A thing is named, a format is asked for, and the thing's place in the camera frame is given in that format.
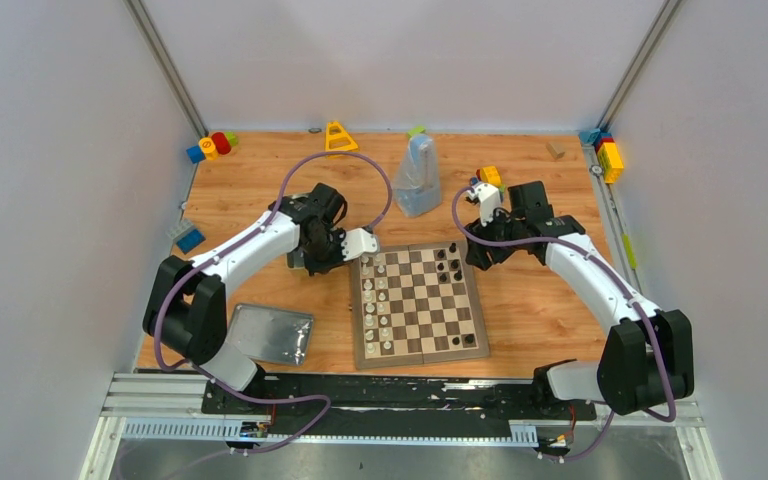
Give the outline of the wooden chess board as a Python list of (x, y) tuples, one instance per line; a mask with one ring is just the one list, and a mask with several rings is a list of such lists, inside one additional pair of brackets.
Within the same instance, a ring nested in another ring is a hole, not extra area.
[(350, 264), (355, 366), (434, 364), (490, 355), (464, 240), (386, 247)]

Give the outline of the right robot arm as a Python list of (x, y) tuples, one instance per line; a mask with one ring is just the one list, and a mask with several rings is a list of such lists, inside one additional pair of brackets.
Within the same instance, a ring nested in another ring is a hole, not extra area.
[(473, 222), (455, 223), (467, 240), (468, 264), (488, 270), (516, 252), (528, 253), (572, 289), (606, 335), (598, 361), (563, 360), (535, 369), (535, 411), (552, 418), (580, 400), (604, 404), (618, 415), (644, 412), (674, 421), (677, 400), (694, 392), (689, 318), (635, 290), (582, 224), (555, 214), (542, 182), (506, 192), (478, 182), (455, 196), (479, 209)]

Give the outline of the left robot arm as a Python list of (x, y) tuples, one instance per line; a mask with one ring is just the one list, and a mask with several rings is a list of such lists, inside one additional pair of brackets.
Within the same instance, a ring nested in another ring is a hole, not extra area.
[(258, 411), (266, 386), (262, 368), (232, 339), (228, 297), (272, 260), (300, 254), (309, 275), (345, 264), (339, 227), (348, 204), (318, 183), (307, 194), (285, 196), (214, 254), (190, 260), (171, 255), (159, 267), (143, 318), (146, 334), (225, 383), (228, 400), (243, 413)]

